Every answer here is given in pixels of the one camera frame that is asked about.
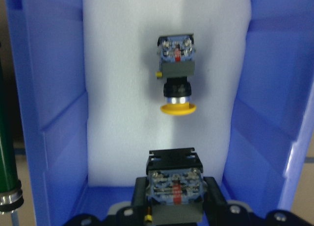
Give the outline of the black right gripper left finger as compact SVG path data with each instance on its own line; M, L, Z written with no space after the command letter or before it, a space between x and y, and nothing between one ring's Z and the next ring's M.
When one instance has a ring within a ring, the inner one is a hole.
M147 182L148 181L146 177L138 177L135 181L131 206L135 214L137 226L147 225L145 220L148 209L148 200L146 196Z

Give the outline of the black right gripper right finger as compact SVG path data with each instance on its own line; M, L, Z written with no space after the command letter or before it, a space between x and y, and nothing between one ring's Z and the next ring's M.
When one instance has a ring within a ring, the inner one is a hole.
M207 186L203 202L206 219L210 226L224 226L228 203L214 177L204 177L203 179Z

